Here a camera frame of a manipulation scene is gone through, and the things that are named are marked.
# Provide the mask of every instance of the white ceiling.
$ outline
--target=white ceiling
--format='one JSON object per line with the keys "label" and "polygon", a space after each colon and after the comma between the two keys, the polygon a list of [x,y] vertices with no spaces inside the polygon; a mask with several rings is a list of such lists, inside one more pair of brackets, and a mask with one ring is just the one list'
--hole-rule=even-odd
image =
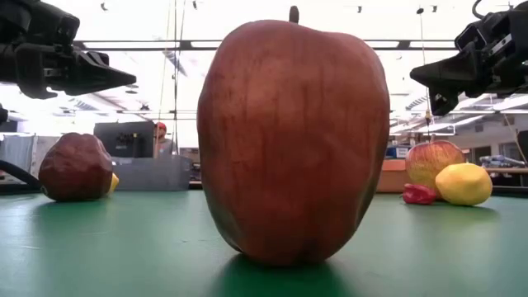
{"label": "white ceiling", "polygon": [[[322,31],[346,32],[366,40],[420,40],[422,37],[424,40],[453,40],[468,23],[476,21],[471,14],[473,0],[197,0],[196,9],[192,0],[45,2],[79,17],[81,27],[77,40],[99,48],[147,49],[174,46],[170,42],[113,42],[117,40],[222,40],[232,29],[247,21],[286,20],[291,5],[299,7],[299,23],[303,26]],[[496,12],[507,9],[508,3],[516,5],[519,2],[521,0],[483,0],[478,10],[481,13]],[[105,3],[106,11],[101,9],[102,3]],[[436,12],[433,12],[433,6],[436,6]],[[358,7],[361,7],[361,13],[358,13]],[[423,7],[425,11],[422,19],[416,14],[419,7]],[[89,42],[97,40],[107,42]],[[77,97],[78,101],[95,109],[110,112],[107,115],[95,115],[94,120],[138,120],[141,119],[138,115],[117,115],[112,111],[138,110],[142,104],[148,105],[152,111],[174,110],[175,80],[172,76],[175,68],[163,52],[130,50],[106,53],[110,56],[112,67],[137,76],[138,88],[120,87],[96,95]],[[214,54],[214,51],[176,53],[181,66],[186,70],[186,74],[180,73],[177,79],[177,109],[182,111],[182,118],[194,118],[192,113],[196,110],[204,76]],[[422,125],[423,115],[413,115],[406,111],[406,107],[413,106],[415,111],[424,111],[427,108],[426,102],[417,100],[426,95],[426,89],[411,80],[408,74],[412,68],[424,64],[424,60],[425,63],[434,62],[450,57],[455,52],[378,51],[378,54],[387,73],[389,90],[393,94],[391,109],[395,112],[391,117],[398,119],[394,121],[397,127],[393,131],[401,130],[402,126],[398,124],[402,122]],[[4,105],[7,102],[14,111],[20,112],[21,117],[43,113],[57,116],[63,109],[78,109],[78,105],[76,107],[69,101],[71,98],[65,96],[38,103],[31,101],[32,104],[28,105],[27,99],[20,99],[21,95],[14,86],[0,86],[0,91],[0,102]],[[467,102],[464,104],[465,109],[472,107]],[[166,118],[171,115],[143,115],[152,119],[159,116]],[[181,125],[192,127],[194,123],[186,120]],[[185,132],[178,128],[178,134],[182,133]]]}

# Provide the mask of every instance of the lemon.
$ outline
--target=lemon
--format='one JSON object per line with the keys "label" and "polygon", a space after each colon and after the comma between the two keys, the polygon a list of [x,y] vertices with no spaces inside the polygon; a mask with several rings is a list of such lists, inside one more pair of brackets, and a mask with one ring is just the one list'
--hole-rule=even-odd
{"label": "lemon", "polygon": [[117,187],[117,184],[119,184],[119,178],[115,173],[112,173],[112,183],[110,184],[110,190],[108,190],[107,194],[113,193]]}
{"label": "lemon", "polygon": [[493,184],[486,169],[472,164],[453,164],[436,176],[442,198],[454,205],[477,205],[492,194]]}

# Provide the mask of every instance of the black equipment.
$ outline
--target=black equipment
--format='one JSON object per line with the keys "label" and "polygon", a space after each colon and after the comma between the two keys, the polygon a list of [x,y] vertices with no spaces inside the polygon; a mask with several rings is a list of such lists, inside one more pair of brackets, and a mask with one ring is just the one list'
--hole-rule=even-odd
{"label": "black equipment", "polygon": [[78,96],[135,83],[134,75],[108,66],[107,54],[73,46],[79,25],[40,0],[0,0],[0,82],[39,99],[57,96],[47,87]]}
{"label": "black equipment", "polygon": [[118,158],[152,158],[154,123],[97,123],[93,134],[101,140],[106,151]]}
{"label": "black equipment", "polygon": [[411,78],[429,88],[431,113],[444,116],[458,105],[458,96],[496,93],[509,97],[528,93],[528,1],[504,12],[479,15],[455,39],[459,53],[411,71]]}

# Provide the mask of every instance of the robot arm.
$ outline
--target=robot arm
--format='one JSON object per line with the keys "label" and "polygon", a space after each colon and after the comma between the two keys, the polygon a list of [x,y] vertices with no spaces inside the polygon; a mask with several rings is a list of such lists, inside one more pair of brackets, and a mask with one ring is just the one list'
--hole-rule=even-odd
{"label": "robot arm", "polygon": [[79,19],[39,0],[0,0],[0,82],[31,98],[71,96],[136,82],[110,67],[108,55],[73,46]]}
{"label": "robot arm", "polygon": [[482,18],[455,38],[456,56],[411,71],[412,79],[429,88],[434,116],[452,111],[462,92],[467,97],[528,93],[528,2],[510,11],[474,14]]}

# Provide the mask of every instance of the dark red apple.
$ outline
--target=dark red apple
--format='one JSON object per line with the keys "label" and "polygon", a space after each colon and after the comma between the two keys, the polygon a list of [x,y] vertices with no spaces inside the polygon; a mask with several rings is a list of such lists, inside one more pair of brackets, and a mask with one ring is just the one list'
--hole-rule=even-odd
{"label": "dark red apple", "polygon": [[255,261],[320,262],[357,230],[389,137],[376,53],[346,34],[255,21],[216,52],[198,105],[218,230]]}
{"label": "dark red apple", "polygon": [[40,165],[43,192],[56,201],[102,198],[112,181],[111,157],[93,135],[65,134]]}

